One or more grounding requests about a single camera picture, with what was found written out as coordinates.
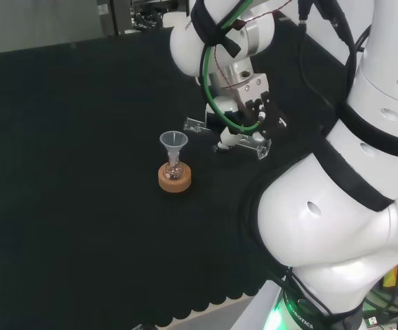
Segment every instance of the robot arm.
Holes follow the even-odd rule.
[[[216,24],[220,23],[238,2],[239,0],[204,0],[206,8]],[[243,18],[249,19],[268,12],[269,6],[265,2],[264,0],[255,1],[256,6],[248,9]],[[262,52],[271,43],[274,31],[275,25],[272,15],[265,15],[256,19],[240,31],[231,30],[227,37],[235,41],[240,46],[241,51],[235,58],[232,58],[223,47],[218,46],[217,60],[220,66],[226,67]],[[170,39],[171,54],[174,62],[183,73],[194,77],[200,75],[200,57],[203,47],[203,41],[197,34],[190,16],[185,18],[182,24],[175,26]],[[212,59],[209,72],[212,73],[216,70],[216,63]]]
[[[238,3],[237,0],[204,1],[215,23]],[[335,21],[337,8],[329,6],[330,0],[314,2],[322,16],[335,29],[340,29]],[[269,11],[261,0],[254,4],[257,6],[252,8],[253,16]],[[261,52],[271,43],[272,15],[255,22],[258,38],[248,27],[228,33],[241,47],[235,58],[217,47],[217,60],[222,67],[243,62],[251,53]],[[342,40],[350,38],[349,31],[339,29],[337,33]],[[171,52],[185,74],[200,75],[203,47],[190,18],[173,30]],[[210,72],[216,70],[212,60]],[[249,99],[255,97],[243,96],[243,101]],[[381,131],[381,136],[393,137],[398,144],[398,1],[375,1],[373,28],[348,105],[361,121],[374,131]],[[347,183],[338,182],[341,174],[335,179],[335,173],[331,169],[327,172],[328,168],[314,154],[273,182],[258,207],[258,230],[265,247],[283,265],[294,268],[307,288],[305,291],[311,294],[309,300],[317,305],[313,298],[316,297],[333,314],[357,311],[369,289],[398,264],[398,201],[393,202],[398,198],[398,152],[393,148],[389,151],[374,140],[371,145],[358,135],[339,120],[326,141],[333,149],[331,154],[339,155],[338,159],[342,158],[359,180],[392,201],[389,207],[375,209],[362,202],[362,198],[346,187]],[[294,317],[298,316],[296,311],[286,305],[282,300],[281,314],[287,328],[303,327]]]

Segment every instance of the black strap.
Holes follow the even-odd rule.
[[[313,144],[313,154],[333,182],[366,208],[380,212],[394,202],[383,196],[356,173],[325,138],[319,137],[316,140]]]
[[[191,21],[197,35],[205,45],[210,47],[222,45],[232,58],[235,58],[241,51],[240,46],[226,36],[231,28],[222,30],[220,24],[217,25],[214,22],[208,9],[206,9],[205,0],[197,0],[194,4]]]
[[[398,157],[398,137],[388,134],[365,121],[348,104],[339,108],[339,117],[359,139],[389,155]]]
[[[314,306],[307,300],[301,299],[299,297],[293,296],[290,292],[284,291],[283,294],[284,302],[286,304],[287,311],[290,316],[294,319],[296,324],[305,330],[327,330],[327,329],[337,329],[337,330],[358,330],[362,323],[362,302],[359,306],[352,309],[351,311],[345,313],[337,313],[332,316],[324,316],[320,313],[316,315],[313,313]],[[351,322],[354,318],[358,319],[358,322]]]

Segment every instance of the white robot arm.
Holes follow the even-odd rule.
[[[262,2],[251,9],[254,16],[271,9]],[[216,23],[237,3],[205,0]],[[243,62],[270,44],[272,15],[256,23],[258,38],[246,28],[228,34],[242,50],[232,58],[219,46],[221,66]],[[258,46],[252,47],[254,41]],[[199,75],[202,49],[189,18],[175,27],[171,51],[185,74]],[[211,63],[210,71],[216,70]],[[316,298],[307,297],[314,305],[325,312],[320,301],[333,314],[358,309],[370,288],[398,265],[398,1],[375,1],[371,35],[347,104],[348,115],[327,136],[324,150],[273,182],[258,207],[264,246],[293,267]],[[287,305],[285,299],[279,305],[287,329],[313,329]],[[353,329],[366,326],[359,321]]]
[[[239,0],[215,1],[205,0],[205,6],[208,9],[215,23],[219,23],[239,2]],[[269,11],[266,1],[257,1],[255,7],[248,9],[243,17],[248,19],[251,12],[252,17],[256,17]],[[232,58],[221,46],[217,49],[217,60],[222,67],[226,67],[235,62],[262,52],[270,45],[274,36],[275,24],[272,15],[265,15],[252,22],[254,27],[245,27],[240,31],[231,30],[228,37],[235,41],[241,51]],[[203,41],[197,35],[191,18],[186,17],[182,24],[174,27],[170,38],[171,54],[174,62],[183,71],[183,73],[198,77],[200,67],[200,56],[203,50]],[[212,60],[210,64],[210,73],[217,70],[216,63]]]

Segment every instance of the black tablecloth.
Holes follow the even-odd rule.
[[[253,60],[291,118],[286,138],[258,161],[215,155],[216,137],[188,134],[193,183],[174,196],[157,184],[159,135],[203,119],[205,105],[170,57],[169,31],[0,54],[0,329],[167,325],[254,295],[266,275],[238,239],[243,189],[334,121],[302,86],[295,55],[295,25],[277,21]],[[337,99],[341,66],[313,42],[305,62]]]

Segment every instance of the green led light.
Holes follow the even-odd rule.
[[[278,330],[285,329],[285,327],[281,327],[281,318],[280,311],[277,309],[273,309],[269,316],[267,317],[267,321],[263,330]]]

